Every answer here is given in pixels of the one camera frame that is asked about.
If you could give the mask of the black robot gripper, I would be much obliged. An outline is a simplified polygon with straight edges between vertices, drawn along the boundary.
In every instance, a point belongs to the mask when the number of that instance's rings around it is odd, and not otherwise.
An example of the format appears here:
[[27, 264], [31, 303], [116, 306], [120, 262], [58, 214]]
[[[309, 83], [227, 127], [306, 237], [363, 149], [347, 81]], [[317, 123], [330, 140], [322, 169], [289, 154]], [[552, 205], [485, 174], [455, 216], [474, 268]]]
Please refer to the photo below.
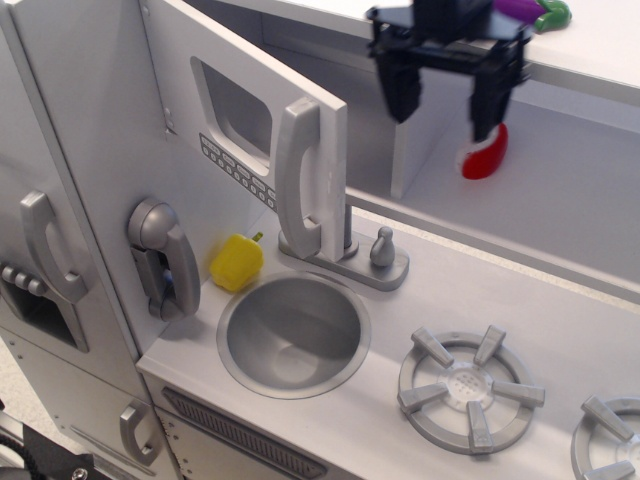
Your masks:
[[369, 55], [397, 123], [420, 104], [420, 69], [473, 75], [470, 119], [473, 141], [480, 143], [503, 122], [512, 90], [528, 79], [524, 49], [531, 34], [491, 1], [412, 1], [373, 7], [366, 17]]

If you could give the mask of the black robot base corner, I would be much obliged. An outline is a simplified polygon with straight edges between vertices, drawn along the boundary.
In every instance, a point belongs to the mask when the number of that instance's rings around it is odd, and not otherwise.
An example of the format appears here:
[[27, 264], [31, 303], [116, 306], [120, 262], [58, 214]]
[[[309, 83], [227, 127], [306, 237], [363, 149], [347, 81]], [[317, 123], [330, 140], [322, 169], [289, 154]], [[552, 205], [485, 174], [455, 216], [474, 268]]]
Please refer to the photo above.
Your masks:
[[93, 457], [73, 454], [5, 412], [1, 403], [2, 479], [104, 479]]

